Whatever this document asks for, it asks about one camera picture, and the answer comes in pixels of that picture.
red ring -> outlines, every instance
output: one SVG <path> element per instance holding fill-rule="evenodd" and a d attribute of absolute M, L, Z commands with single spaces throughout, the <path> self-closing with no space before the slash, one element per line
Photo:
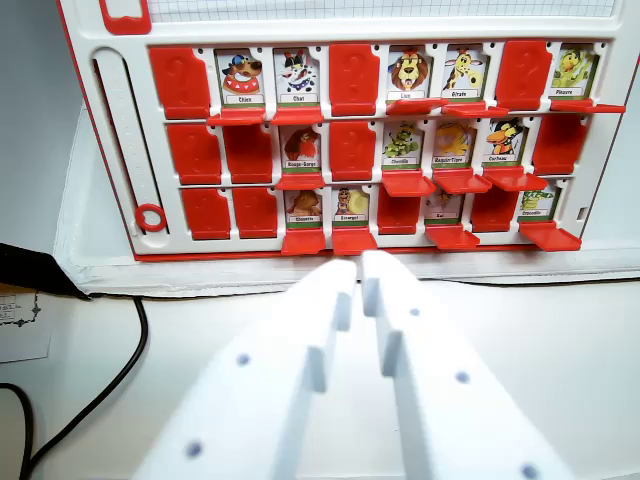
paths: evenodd
<path fill-rule="evenodd" d="M 153 212 L 157 213 L 160 216 L 160 223 L 157 225 L 149 225 L 144 218 L 144 212 Z M 167 226 L 167 217 L 164 215 L 164 210 L 162 207 L 158 205 L 154 205 L 152 203 L 145 203 L 144 205 L 140 205 L 136 209 L 136 222 L 140 225 L 140 228 L 146 230 L 147 232 L 159 232 L 160 230 L 164 230 Z"/>

cartoon lion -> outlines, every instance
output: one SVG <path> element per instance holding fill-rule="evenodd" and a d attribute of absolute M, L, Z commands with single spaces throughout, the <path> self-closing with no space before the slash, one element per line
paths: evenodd
<path fill-rule="evenodd" d="M 415 50 L 405 51 L 392 65 L 389 65 L 391 83 L 399 90 L 409 91 L 422 85 L 429 75 L 429 65 Z"/>

grid paper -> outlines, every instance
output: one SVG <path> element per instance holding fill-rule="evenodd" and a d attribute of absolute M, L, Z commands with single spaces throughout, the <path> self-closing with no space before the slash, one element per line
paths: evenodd
<path fill-rule="evenodd" d="M 610 17 L 621 0 L 149 0 L 154 22 L 456 16 Z"/>

cartoon animal card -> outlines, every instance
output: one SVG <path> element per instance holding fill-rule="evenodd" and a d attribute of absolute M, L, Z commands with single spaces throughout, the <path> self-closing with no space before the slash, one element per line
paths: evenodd
<path fill-rule="evenodd" d="M 220 94 L 226 107 L 262 107 L 262 62 L 249 49 L 216 50 Z"/>
<path fill-rule="evenodd" d="M 433 142 L 432 168 L 466 168 L 471 165 L 475 138 L 475 128 L 465 122 L 438 124 Z"/>
<path fill-rule="evenodd" d="M 516 213 L 518 222 L 553 220 L 561 190 L 552 184 L 544 190 L 523 192 Z"/>
<path fill-rule="evenodd" d="M 284 173 L 320 171 L 320 135 L 311 127 L 281 126 L 280 150 Z"/>
<path fill-rule="evenodd" d="M 391 47 L 387 71 L 387 103 L 429 96 L 431 58 L 427 57 L 424 46 Z"/>
<path fill-rule="evenodd" d="M 460 223 L 464 195 L 454 195 L 438 187 L 426 199 L 424 215 L 426 225 L 442 225 Z"/>
<path fill-rule="evenodd" d="M 489 57 L 482 45 L 449 45 L 444 62 L 442 98 L 454 102 L 482 100 Z"/>
<path fill-rule="evenodd" d="M 285 190 L 287 228 L 322 227 L 322 197 L 313 190 Z"/>
<path fill-rule="evenodd" d="M 582 100 L 591 93 L 598 56 L 593 45 L 562 44 L 556 60 L 549 97 Z"/>
<path fill-rule="evenodd" d="M 423 133 L 414 122 L 385 123 L 382 170 L 419 169 Z"/>
<path fill-rule="evenodd" d="M 331 191 L 334 227 L 364 227 L 369 224 L 369 194 L 359 186 L 344 186 Z"/>
<path fill-rule="evenodd" d="M 529 131 L 519 118 L 492 120 L 482 155 L 483 167 L 520 165 Z"/>
<path fill-rule="evenodd" d="M 278 106 L 320 105 L 319 63 L 308 48 L 279 48 L 273 51 Z"/>

screw hole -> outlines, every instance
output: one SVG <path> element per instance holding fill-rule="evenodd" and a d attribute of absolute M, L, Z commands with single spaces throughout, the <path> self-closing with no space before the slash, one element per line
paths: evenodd
<path fill-rule="evenodd" d="M 244 367 L 245 365 L 248 365 L 250 361 L 251 361 L 251 357 L 249 355 L 247 355 L 246 353 L 241 353 L 236 358 L 236 363 L 241 367 Z"/>

